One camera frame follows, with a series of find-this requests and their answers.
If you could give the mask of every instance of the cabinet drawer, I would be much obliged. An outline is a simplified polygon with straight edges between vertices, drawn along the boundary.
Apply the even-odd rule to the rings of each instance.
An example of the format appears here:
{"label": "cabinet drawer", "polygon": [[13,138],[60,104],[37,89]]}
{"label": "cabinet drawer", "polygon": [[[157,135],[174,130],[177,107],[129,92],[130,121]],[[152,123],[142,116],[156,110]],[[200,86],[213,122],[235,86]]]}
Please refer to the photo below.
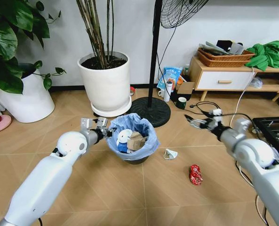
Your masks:
{"label": "cabinet drawer", "polygon": [[251,72],[203,72],[196,90],[244,90]]}

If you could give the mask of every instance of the fan grille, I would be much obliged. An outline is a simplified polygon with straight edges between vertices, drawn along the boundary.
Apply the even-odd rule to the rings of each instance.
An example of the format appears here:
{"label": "fan grille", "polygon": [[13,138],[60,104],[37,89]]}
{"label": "fan grille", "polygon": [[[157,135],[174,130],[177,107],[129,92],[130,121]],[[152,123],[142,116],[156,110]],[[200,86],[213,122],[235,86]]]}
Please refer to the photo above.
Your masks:
{"label": "fan grille", "polygon": [[194,16],[208,0],[164,0],[161,10],[161,26],[174,28]]}

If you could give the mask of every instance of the pink plate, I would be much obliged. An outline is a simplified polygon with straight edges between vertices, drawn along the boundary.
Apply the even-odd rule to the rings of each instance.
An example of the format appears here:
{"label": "pink plate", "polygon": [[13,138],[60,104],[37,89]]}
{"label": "pink plate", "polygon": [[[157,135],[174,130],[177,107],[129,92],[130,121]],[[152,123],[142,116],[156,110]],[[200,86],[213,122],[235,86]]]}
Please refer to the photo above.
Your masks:
{"label": "pink plate", "polygon": [[2,120],[0,121],[0,131],[2,131],[3,129],[5,129],[6,127],[8,127],[11,124],[12,118],[9,115],[1,115]]}

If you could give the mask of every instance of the cardboard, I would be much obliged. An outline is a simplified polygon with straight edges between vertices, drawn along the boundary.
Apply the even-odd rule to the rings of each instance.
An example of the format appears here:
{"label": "cardboard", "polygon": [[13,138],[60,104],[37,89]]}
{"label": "cardboard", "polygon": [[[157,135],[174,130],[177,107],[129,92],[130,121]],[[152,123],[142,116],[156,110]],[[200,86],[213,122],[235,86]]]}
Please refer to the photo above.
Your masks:
{"label": "cardboard", "polygon": [[184,97],[188,101],[191,98],[194,86],[194,82],[184,81],[182,84],[176,86],[174,92],[171,93],[171,100],[177,101],[179,97]]}
{"label": "cardboard", "polygon": [[137,151],[144,146],[145,141],[146,137],[143,137],[139,132],[133,132],[127,141],[127,147],[130,150]]}

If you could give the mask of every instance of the trash can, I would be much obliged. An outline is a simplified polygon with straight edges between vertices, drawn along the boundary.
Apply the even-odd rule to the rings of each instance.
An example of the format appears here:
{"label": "trash can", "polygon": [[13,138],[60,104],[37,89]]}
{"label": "trash can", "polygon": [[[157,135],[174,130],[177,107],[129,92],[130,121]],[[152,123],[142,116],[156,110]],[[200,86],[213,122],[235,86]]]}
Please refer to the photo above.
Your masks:
{"label": "trash can", "polygon": [[[109,128],[117,128],[111,138],[107,138],[107,145],[122,160],[130,164],[140,164],[153,154],[160,145],[156,131],[147,119],[141,119],[136,113],[119,116],[111,121]],[[117,148],[117,136],[124,129],[139,132],[143,137],[148,137],[142,148],[133,153],[121,153]]]}

